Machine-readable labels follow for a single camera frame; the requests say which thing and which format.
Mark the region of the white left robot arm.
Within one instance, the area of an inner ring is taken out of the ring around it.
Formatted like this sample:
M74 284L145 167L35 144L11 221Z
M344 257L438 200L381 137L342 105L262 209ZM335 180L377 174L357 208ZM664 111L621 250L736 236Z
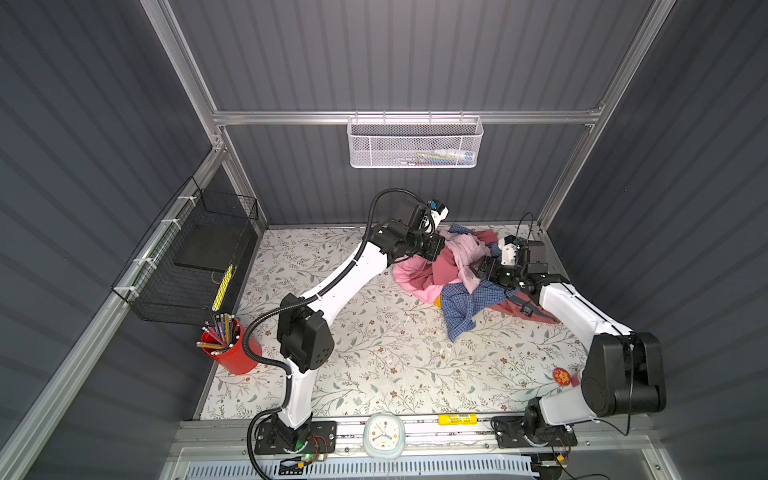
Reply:
M312 416L311 395L317 371L334 348L330 327L336 316L396 261L435 260L445 243L437 226L447 214L441 202L403 201L394 217L368 228L357 250L325 280L299 297L284 297L277 339L290 369L290 395L278 414L283 425L299 430Z

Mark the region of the rose red cloth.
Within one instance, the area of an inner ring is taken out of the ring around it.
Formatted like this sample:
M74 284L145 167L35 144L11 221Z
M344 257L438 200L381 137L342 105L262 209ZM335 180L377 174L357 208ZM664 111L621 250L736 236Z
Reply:
M498 242L496 233L492 229L472 230L459 224L439 233L445 244L431 263L433 283L447 285L460 281L472 293L480 285L480 279L471 266L492 255L491 244Z

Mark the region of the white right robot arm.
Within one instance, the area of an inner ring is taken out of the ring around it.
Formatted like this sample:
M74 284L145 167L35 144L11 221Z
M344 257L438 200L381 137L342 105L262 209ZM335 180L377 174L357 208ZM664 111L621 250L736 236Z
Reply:
M556 427L665 409L663 356L656 336L612 319L581 295L567 277L550 272L542 242L508 236L499 249L498 257L475 261L473 273L506 290L526 294L587 349L577 386L529 402L522 428L531 441Z

